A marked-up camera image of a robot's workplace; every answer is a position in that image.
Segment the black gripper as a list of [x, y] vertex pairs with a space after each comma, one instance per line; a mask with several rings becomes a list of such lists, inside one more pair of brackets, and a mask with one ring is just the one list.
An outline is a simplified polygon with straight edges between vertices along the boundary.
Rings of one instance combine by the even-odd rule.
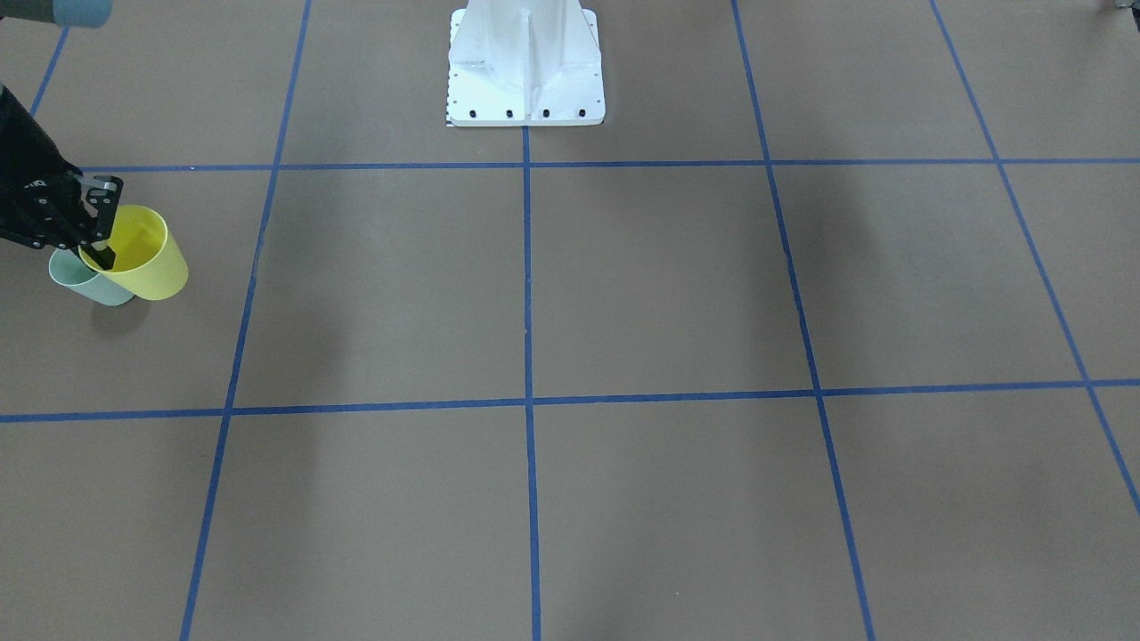
[[[81, 177], [62, 159], [11, 90], [1, 99], [1, 235], [24, 248], [80, 248], [101, 271], [111, 271], [117, 253], [109, 246], [125, 182], [113, 175]], [[85, 240], [85, 208], [93, 222]]]

